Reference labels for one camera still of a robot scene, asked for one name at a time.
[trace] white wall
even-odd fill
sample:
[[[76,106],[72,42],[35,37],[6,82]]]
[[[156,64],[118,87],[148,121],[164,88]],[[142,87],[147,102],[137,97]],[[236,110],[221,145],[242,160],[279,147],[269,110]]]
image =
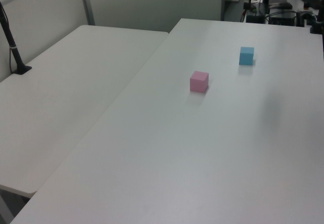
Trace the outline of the white wall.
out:
[[[220,20],[223,0],[90,0],[96,25],[170,32],[181,18]]]
[[[4,5],[4,9],[24,63],[87,24],[82,0],[14,0]],[[9,45],[1,29],[0,81],[9,75]]]

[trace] microphone stand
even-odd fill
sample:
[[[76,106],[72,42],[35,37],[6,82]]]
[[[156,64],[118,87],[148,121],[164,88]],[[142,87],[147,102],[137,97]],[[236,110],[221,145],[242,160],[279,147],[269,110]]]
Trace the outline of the microphone stand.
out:
[[[11,34],[11,31],[9,29],[9,23],[7,21],[7,18],[5,15],[5,10],[4,10],[1,2],[0,2],[0,23],[1,23],[2,29],[4,30],[4,33],[6,35],[7,41],[9,43],[10,50],[11,50],[12,54],[14,55],[14,58],[17,63],[17,70],[13,71],[13,73],[24,74],[27,71],[31,70],[31,67],[25,65],[21,60],[15,40],[14,40],[14,38]]]

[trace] floor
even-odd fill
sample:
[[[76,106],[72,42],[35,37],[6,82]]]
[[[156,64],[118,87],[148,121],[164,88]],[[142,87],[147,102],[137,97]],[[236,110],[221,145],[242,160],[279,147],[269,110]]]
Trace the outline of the floor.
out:
[[[224,21],[239,22],[243,12],[244,0],[225,2]]]
[[[0,224],[9,224],[28,200],[20,195],[0,190]]]

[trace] table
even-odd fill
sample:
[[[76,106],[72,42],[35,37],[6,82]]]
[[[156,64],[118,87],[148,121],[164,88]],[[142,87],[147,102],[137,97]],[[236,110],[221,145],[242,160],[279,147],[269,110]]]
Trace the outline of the table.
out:
[[[12,224],[321,223],[323,85],[320,35],[182,19]]]
[[[31,197],[166,32],[81,26],[0,83],[0,188]]]

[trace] cube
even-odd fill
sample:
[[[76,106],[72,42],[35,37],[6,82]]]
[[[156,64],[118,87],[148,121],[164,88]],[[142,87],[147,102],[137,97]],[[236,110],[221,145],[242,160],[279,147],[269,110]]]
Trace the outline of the cube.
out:
[[[204,93],[208,87],[208,77],[206,72],[195,71],[190,77],[190,90]]]
[[[253,65],[254,48],[241,47],[239,54],[240,65]]]

